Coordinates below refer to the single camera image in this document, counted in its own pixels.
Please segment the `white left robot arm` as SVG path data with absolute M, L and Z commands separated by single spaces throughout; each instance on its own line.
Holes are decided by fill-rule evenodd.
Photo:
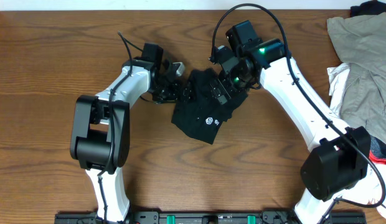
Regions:
M 155 82 L 167 80 L 167 86 L 185 70 L 181 62 L 170 63 L 164 73 L 161 62 L 134 58 L 121 68 L 120 75 L 94 96 L 79 96 L 75 104 L 70 155 L 89 176 L 98 202 L 92 217 L 76 223 L 124 223 L 129 199 L 123 183 L 123 166 L 129 153 L 131 107 L 139 97 L 153 93 Z

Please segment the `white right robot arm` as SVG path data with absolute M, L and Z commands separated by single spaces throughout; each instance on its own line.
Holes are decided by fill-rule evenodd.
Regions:
M 340 119 L 302 76 L 296 61 L 279 39 L 230 41 L 214 47 L 210 61 L 222 67 L 215 89 L 226 104 L 254 82 L 279 102 L 300 131 L 310 152 L 300 170 L 305 190 L 290 212 L 275 212 L 280 223 L 327 223 L 344 200 L 361 203 L 371 167 L 370 134 Z

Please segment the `black t-shirt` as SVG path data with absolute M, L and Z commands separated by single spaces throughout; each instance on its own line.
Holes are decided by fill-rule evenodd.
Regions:
M 206 70 L 193 70 L 184 85 L 192 85 L 195 91 L 195 100 L 183 103 L 179 99 L 174 108 L 171 123 L 175 124 L 184 134 L 190 138 L 213 144 L 222 123 L 232 117 L 232 113 L 248 97 L 245 90 L 234 99 L 221 105 L 212 96 L 210 81 L 217 78 L 216 72 L 208 68 Z

